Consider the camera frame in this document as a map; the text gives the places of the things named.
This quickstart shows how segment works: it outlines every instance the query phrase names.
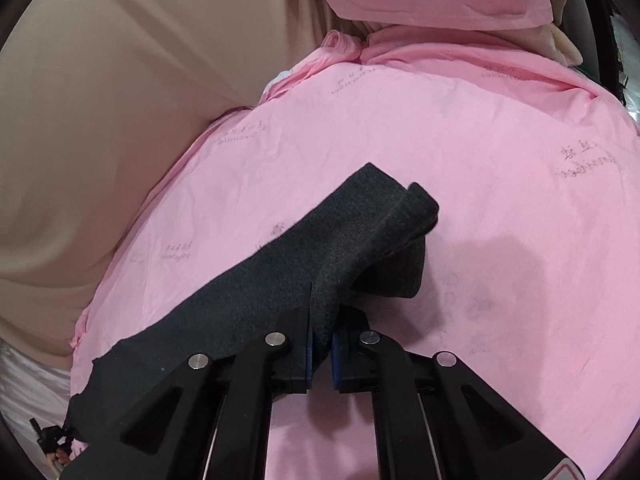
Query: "black cloth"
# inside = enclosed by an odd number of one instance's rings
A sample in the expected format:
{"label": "black cloth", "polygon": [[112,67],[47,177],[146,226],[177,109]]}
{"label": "black cloth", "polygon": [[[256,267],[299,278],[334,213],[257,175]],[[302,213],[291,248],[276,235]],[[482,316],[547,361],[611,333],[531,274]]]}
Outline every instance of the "black cloth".
{"label": "black cloth", "polygon": [[76,438],[94,442],[192,354],[234,355],[303,304],[319,364],[348,290],[417,294],[424,235],[437,219],[438,204],[418,184],[404,189],[367,164],[279,238],[96,359],[84,392],[71,399],[67,423]]}

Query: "round metal joint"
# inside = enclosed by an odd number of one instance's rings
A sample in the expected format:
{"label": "round metal joint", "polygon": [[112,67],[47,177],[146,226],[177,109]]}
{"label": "round metal joint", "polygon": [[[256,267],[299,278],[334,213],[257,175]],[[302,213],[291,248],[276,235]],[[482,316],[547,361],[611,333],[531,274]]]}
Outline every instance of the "round metal joint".
{"label": "round metal joint", "polygon": [[209,358],[204,354],[196,354],[189,357],[189,366],[194,370],[201,370],[209,364]]}
{"label": "round metal joint", "polygon": [[360,341],[362,341],[365,345],[375,345],[380,342],[380,334],[378,332],[374,332],[373,330],[367,330],[360,334]]}
{"label": "round metal joint", "polygon": [[436,361],[440,366],[451,368],[458,362],[458,359],[451,352],[440,352],[436,355]]}
{"label": "round metal joint", "polygon": [[271,332],[270,334],[267,334],[267,337],[264,338],[264,342],[269,346],[280,346],[286,340],[287,338],[285,337],[285,335],[281,334],[280,332]]}

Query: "white label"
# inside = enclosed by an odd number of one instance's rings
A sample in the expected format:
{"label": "white label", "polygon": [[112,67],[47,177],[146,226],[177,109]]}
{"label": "white label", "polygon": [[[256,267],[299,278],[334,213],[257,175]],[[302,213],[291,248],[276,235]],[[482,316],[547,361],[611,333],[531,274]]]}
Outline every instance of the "white label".
{"label": "white label", "polygon": [[580,474],[571,460],[565,458],[551,473],[545,476],[544,480],[584,480],[584,476]]}

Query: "dark gray fabric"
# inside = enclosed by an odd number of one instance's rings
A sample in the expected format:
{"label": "dark gray fabric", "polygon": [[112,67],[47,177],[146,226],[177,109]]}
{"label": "dark gray fabric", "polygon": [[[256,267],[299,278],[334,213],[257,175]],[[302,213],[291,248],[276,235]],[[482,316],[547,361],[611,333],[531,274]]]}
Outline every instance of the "dark gray fabric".
{"label": "dark gray fabric", "polygon": [[437,217],[438,205],[423,188],[405,190],[367,164],[282,236],[96,359],[87,387],[69,404],[76,437],[97,440],[190,355],[236,354],[272,330],[282,312],[307,303],[318,365],[352,286],[383,296],[417,294],[424,235]]}

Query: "triangular cutout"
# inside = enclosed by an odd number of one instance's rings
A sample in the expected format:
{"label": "triangular cutout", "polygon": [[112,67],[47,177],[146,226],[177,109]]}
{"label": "triangular cutout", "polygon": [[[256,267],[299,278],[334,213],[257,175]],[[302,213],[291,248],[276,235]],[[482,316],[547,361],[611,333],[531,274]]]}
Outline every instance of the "triangular cutout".
{"label": "triangular cutout", "polygon": [[181,388],[168,390],[122,434],[122,443],[149,455],[156,454],[181,396]]}
{"label": "triangular cutout", "polygon": [[498,450],[522,438],[520,430],[489,404],[473,387],[468,384],[463,385],[462,394],[488,449]]}

